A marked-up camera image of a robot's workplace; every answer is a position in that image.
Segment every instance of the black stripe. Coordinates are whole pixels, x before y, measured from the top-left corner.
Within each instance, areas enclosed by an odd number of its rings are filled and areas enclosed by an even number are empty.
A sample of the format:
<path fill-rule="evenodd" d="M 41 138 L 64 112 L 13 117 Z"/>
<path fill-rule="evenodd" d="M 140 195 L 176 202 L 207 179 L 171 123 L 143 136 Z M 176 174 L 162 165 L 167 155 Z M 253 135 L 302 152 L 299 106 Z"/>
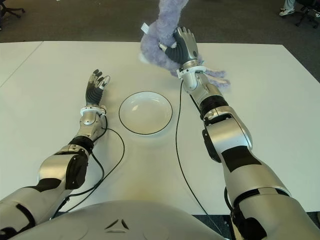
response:
<path fill-rule="evenodd" d="M 22 206 L 21 204 L 18 204 L 15 207 L 17 209 L 19 209 L 29 221 L 29 224 L 27 226 L 25 226 L 23 229 L 21 229 L 19 232 L 33 228 L 36 225 L 36 221 L 34 219 L 34 216 L 32 216 L 31 212 L 29 212 L 29 210 L 27 208 L 25 208 L 24 206 Z"/>

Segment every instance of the purple plush toy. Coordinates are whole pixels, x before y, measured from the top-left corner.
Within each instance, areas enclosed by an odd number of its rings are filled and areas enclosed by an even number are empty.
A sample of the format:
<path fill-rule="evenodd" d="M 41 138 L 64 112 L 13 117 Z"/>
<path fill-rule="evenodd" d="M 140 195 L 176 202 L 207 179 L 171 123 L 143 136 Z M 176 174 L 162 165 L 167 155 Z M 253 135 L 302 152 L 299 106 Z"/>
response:
<path fill-rule="evenodd" d="M 177 77 L 176 70 L 180 65 L 167 57 L 159 48 L 159 43 L 172 46 L 176 42 L 173 33 L 178 26 L 181 10 L 187 3 L 188 0 L 160 0 L 158 19 L 149 26 L 147 34 L 144 34 L 141 40 L 141 51 L 146 60 L 169 70 L 175 77 Z M 201 56 L 198 61 L 199 64 L 202 64 Z M 221 79 L 225 76 L 225 71 L 207 70 L 205 73 L 212 76 L 209 81 L 217 87 L 230 84 L 228 80 Z"/>

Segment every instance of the sneaker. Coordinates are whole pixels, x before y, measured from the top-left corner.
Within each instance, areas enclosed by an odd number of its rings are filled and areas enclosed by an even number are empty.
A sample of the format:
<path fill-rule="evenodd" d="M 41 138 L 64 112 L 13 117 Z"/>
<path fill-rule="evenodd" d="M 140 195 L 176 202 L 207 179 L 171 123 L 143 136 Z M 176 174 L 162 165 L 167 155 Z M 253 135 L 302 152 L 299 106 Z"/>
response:
<path fill-rule="evenodd" d="M 289 15 L 289 14 L 293 14 L 295 12 L 295 9 L 285 9 L 282 12 L 279 13 L 280 16 L 285 16 L 285 15 Z"/>

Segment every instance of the robot finger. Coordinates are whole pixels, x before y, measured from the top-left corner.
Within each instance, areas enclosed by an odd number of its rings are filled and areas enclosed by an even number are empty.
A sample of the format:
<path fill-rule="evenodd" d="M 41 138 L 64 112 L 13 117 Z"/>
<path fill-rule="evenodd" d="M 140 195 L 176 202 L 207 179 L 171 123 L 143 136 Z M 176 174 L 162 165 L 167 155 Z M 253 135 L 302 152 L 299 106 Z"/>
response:
<path fill-rule="evenodd" d="M 105 89 L 105 87 L 108 85 L 108 83 L 110 82 L 110 76 L 108 75 L 108 76 L 105 76 L 104 78 L 103 78 L 103 80 L 102 81 L 100 81 L 99 82 L 99 84 L 98 84 L 98 87 L 100 88 L 100 89 Z"/>

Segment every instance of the black cable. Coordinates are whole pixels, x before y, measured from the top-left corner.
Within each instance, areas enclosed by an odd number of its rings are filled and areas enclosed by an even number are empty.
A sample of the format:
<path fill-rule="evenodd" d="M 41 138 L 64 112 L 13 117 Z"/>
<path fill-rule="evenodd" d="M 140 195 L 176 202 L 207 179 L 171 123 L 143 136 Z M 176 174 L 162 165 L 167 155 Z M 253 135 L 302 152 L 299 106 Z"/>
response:
<path fill-rule="evenodd" d="M 228 209 L 230 209 L 230 211 L 232 211 L 232 206 L 229 202 L 229 199 L 228 199 L 228 190 L 227 190 L 227 187 L 224 188 L 224 201 L 225 201 L 225 204 L 228 206 Z"/>
<path fill-rule="evenodd" d="M 108 120 L 107 120 L 107 117 L 106 115 L 103 115 L 104 116 L 104 120 L 105 120 L 105 128 L 102 127 L 102 129 L 104 130 L 103 133 L 98 136 L 95 140 L 93 140 L 93 142 L 95 143 L 99 138 L 101 138 L 103 135 L 105 135 L 106 131 L 107 131 L 107 127 L 108 127 Z"/>
<path fill-rule="evenodd" d="M 123 158 L 124 158 L 125 151 L 126 151 L 124 140 L 122 139 L 122 137 L 120 136 L 120 134 L 117 133 L 115 130 L 113 130 L 113 129 L 111 129 L 111 128 L 107 128 L 106 130 L 110 130 L 110 131 L 114 132 L 114 133 L 117 134 L 117 135 L 119 136 L 119 138 L 121 139 L 122 147 L 123 147 L 122 156 L 121 156 L 119 162 L 111 169 L 111 171 L 109 171 L 108 174 L 107 174 L 101 181 L 99 181 L 99 182 L 94 186 L 94 189 L 93 189 L 84 199 L 82 199 L 82 200 L 81 200 L 80 202 L 78 202 L 76 205 L 74 205 L 73 207 L 71 207 L 70 209 L 68 209 L 66 212 L 69 212 L 69 211 L 71 211 L 72 209 L 76 208 L 77 206 L 79 206 L 80 204 L 82 204 L 91 194 L 93 194 L 94 191 L 100 186 L 100 184 L 102 184 L 103 181 L 116 169 L 116 167 L 121 163 L 121 161 L 122 161 Z"/>
<path fill-rule="evenodd" d="M 107 126 L 108 126 L 108 120 L 107 120 L 107 117 L 106 115 L 104 115 L 104 120 L 105 120 L 105 128 L 102 127 L 102 129 L 104 130 L 103 133 L 98 136 L 93 142 L 96 142 L 99 138 L 101 138 L 107 131 Z M 75 194 L 70 194 L 68 195 L 63 201 L 62 203 L 60 204 L 60 206 L 57 208 L 57 210 L 55 211 L 55 213 L 53 214 L 52 218 L 55 218 L 55 216 L 57 215 L 57 213 L 59 212 L 59 210 L 70 200 L 70 197 L 77 197 L 77 196 L 80 196 L 80 195 L 83 195 L 83 194 L 86 194 L 90 191 L 94 191 L 101 183 L 102 181 L 104 180 L 104 177 L 105 177 L 105 170 L 104 170 L 104 167 L 101 165 L 101 163 L 99 162 L 99 160 L 96 158 L 96 156 L 94 155 L 93 152 L 91 152 L 91 155 L 93 157 L 93 159 L 95 160 L 95 162 L 98 164 L 98 166 L 100 167 L 101 169 L 101 178 L 100 180 L 93 186 L 91 187 L 90 189 L 87 189 L 85 191 L 82 191 L 82 192 L 79 192 L 79 193 L 75 193 Z"/>
<path fill-rule="evenodd" d="M 178 141 L 177 141 L 177 135 L 178 135 L 178 126 L 179 126 L 179 120 L 180 120 L 180 113 L 181 113 L 181 95 L 182 95 L 182 85 L 183 85 L 184 81 L 181 81 L 181 86 L 180 86 L 180 99 L 179 99 L 179 113 L 178 113 L 178 119 L 176 122 L 176 128 L 175 128 L 175 150 L 176 150 L 176 156 L 178 158 L 178 162 L 179 162 L 179 166 L 180 166 L 180 170 L 182 173 L 182 176 L 184 178 L 185 183 L 187 184 L 187 186 L 189 187 L 190 192 L 192 193 L 193 197 L 195 198 L 195 200 L 197 201 L 197 203 L 199 204 L 199 206 L 201 207 L 201 209 L 204 211 L 204 213 L 207 215 L 207 217 L 209 218 L 209 220 L 214 224 L 214 226 L 218 229 L 218 231 L 220 232 L 221 235 L 222 232 L 220 230 L 220 228 L 215 224 L 215 222 L 212 220 L 212 218 L 209 216 L 209 214 L 207 213 L 207 211 L 204 209 L 204 207 L 201 205 L 201 203 L 199 202 L 198 198 L 196 197 L 194 191 L 192 190 L 191 186 L 189 185 L 187 178 L 185 176 L 184 170 L 182 169 L 181 166 L 181 162 L 180 162 L 180 158 L 179 158 L 179 153 L 178 153 Z"/>
<path fill-rule="evenodd" d="M 92 155 L 93 159 L 95 160 L 95 162 L 99 165 L 99 167 L 100 167 L 100 169 L 101 169 L 101 178 L 100 178 L 100 180 L 99 180 L 93 187 L 91 187 L 90 189 L 85 190 L 85 191 L 82 191 L 82 192 L 79 192 L 79 193 L 70 194 L 69 197 L 76 197 L 76 196 L 80 196 L 80 195 L 83 195 L 83 194 L 86 194 L 86 193 L 90 192 L 90 191 L 93 190 L 100 182 L 102 182 L 102 180 L 104 179 L 104 177 L 105 177 L 104 167 L 101 165 L 101 163 L 100 163 L 99 160 L 96 158 L 96 156 L 94 155 L 93 152 L 91 153 L 91 155 Z"/>

